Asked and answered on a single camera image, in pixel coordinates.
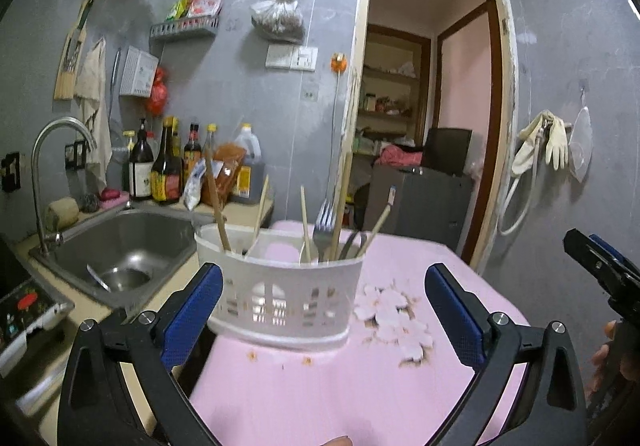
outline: pink tablecloth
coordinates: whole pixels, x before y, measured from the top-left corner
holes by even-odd
[[[276,229],[302,234],[299,222]],[[379,235],[367,251],[365,285],[396,289],[418,299],[415,318],[429,327],[433,349],[419,365],[402,364],[397,345],[371,339],[355,316],[347,344],[304,354],[217,337],[191,395],[191,403],[224,446],[319,446],[349,435],[354,446],[422,446],[438,429],[472,378],[424,295],[424,273],[443,262],[476,293],[489,312],[517,324],[524,316],[462,262],[432,242]],[[502,427],[524,368],[517,366],[481,442]]]

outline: pink soap dish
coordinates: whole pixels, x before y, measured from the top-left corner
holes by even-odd
[[[121,204],[124,204],[128,200],[129,200],[129,192],[121,191],[120,197],[118,197],[117,199],[112,199],[110,201],[100,201],[100,209],[108,210],[116,206],[120,206]]]

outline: gray refrigerator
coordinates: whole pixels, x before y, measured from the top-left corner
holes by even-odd
[[[376,165],[369,188],[364,230],[373,229],[394,197],[381,232],[444,244],[456,251],[473,191],[467,175],[454,176],[423,167]]]

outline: metal bolt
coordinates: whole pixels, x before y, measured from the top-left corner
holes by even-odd
[[[498,325],[506,325],[509,323],[509,317],[504,312],[497,312],[492,317]]]
[[[95,320],[92,320],[91,318],[84,320],[81,324],[80,324],[80,330],[82,332],[87,332],[88,330],[91,330],[92,328],[94,328],[95,325]]]
[[[138,316],[138,321],[143,325],[149,325],[156,319],[156,313],[153,311],[144,311]]]
[[[558,334],[564,334],[564,324],[560,323],[559,321],[554,321],[551,324],[551,328],[554,330],[554,332],[557,332]]]

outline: white flower print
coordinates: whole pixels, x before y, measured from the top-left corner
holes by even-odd
[[[406,307],[407,304],[406,297],[394,289],[380,290],[372,285],[366,285],[364,294],[356,295],[353,311],[359,320],[375,318],[380,324],[381,321],[393,319],[394,315],[398,314],[398,309]]]
[[[406,312],[396,313],[396,318],[385,314],[384,324],[379,324],[377,337],[387,343],[398,343],[402,356],[406,360],[420,362],[424,357],[424,349],[433,348],[433,338],[427,332],[427,325],[412,320]]]

